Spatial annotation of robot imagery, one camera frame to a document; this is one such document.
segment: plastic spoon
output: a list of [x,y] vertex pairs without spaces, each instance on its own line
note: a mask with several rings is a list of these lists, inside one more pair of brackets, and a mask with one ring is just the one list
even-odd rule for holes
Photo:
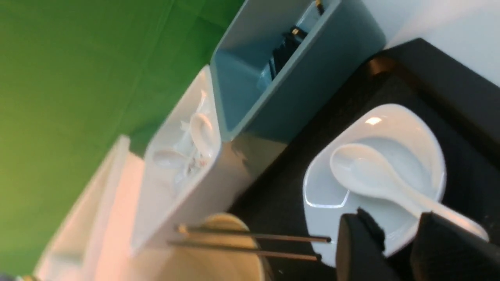
[[338,147],[331,155],[330,168],[338,182],[354,193],[392,201],[417,219],[424,212],[433,212],[489,241],[488,233],[479,224],[416,191],[380,152],[368,145],[350,143]]
[[189,124],[194,146],[203,157],[213,157],[215,155],[215,132],[208,116],[195,113]]

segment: spoon handle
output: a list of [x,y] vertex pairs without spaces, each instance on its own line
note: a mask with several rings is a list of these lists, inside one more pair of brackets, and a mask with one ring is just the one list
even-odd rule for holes
[[458,213],[447,206],[429,199],[427,196],[409,186],[406,182],[401,185],[400,204],[418,219],[424,212],[433,212],[450,222],[462,227],[479,238],[488,242],[490,240],[486,230],[472,219]]

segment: green wall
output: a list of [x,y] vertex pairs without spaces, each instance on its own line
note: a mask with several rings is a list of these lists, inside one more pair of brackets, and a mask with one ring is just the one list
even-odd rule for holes
[[141,154],[243,0],[0,0],[0,271],[29,273],[119,134]]

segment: metal chopsticks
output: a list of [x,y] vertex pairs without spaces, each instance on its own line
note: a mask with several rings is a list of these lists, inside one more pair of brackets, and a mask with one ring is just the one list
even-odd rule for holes
[[203,226],[190,226],[186,224],[179,224],[175,230],[182,234],[210,234],[210,235],[222,235],[222,236],[242,236],[251,237],[255,239],[265,239],[265,240],[281,240],[281,241],[294,241],[294,242],[319,242],[319,243],[330,243],[332,239],[330,237],[324,236],[291,236],[291,235],[276,235],[276,234],[264,234],[264,233],[253,233],[243,230],[230,230],[230,229],[220,229],[220,228],[209,228]]
[[[177,225],[175,227],[175,231],[184,235],[201,234],[201,235],[218,235],[218,236],[233,236],[233,237],[238,236],[238,237],[250,237],[253,239],[279,240],[279,241],[289,241],[289,242],[330,243],[332,241],[330,237],[323,237],[323,236],[293,236],[293,235],[253,233],[244,230],[210,228],[210,227],[193,226],[186,224]],[[240,252],[240,253],[255,254],[263,257],[285,258],[285,259],[294,259],[303,261],[321,261],[322,259],[320,254],[310,255],[310,254],[299,254],[299,253],[288,253],[288,252],[276,252],[276,251],[261,250],[258,248],[228,246],[222,244],[207,244],[207,243],[199,243],[192,241],[167,241],[167,244],[175,247],[197,248],[197,249],[217,250],[226,252]]]
[[266,251],[266,250],[260,250],[260,249],[256,249],[256,248],[234,247],[234,246],[226,246],[226,245],[218,245],[218,244],[205,244],[205,243],[197,243],[197,242],[189,242],[189,241],[167,241],[167,244],[171,245],[171,246],[176,246],[176,247],[197,248],[197,249],[217,250],[217,251],[226,251],[226,252],[249,253],[249,254],[255,254],[258,256],[272,257],[272,258],[285,258],[285,259],[313,261],[313,262],[321,261],[320,254],[309,255],[309,254],[299,254],[299,253]]

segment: black tray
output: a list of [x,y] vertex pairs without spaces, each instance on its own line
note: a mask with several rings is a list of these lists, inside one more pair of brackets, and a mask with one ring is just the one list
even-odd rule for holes
[[[427,123],[446,161],[443,203],[483,225],[499,245],[500,89],[422,39],[362,65],[230,212],[254,232],[307,235],[302,184],[310,162],[363,114],[388,103],[407,107]],[[313,253],[308,243],[260,245]],[[403,280],[412,280],[410,250],[411,245],[388,259]],[[336,280],[335,269],[320,262],[269,263],[276,280]]]

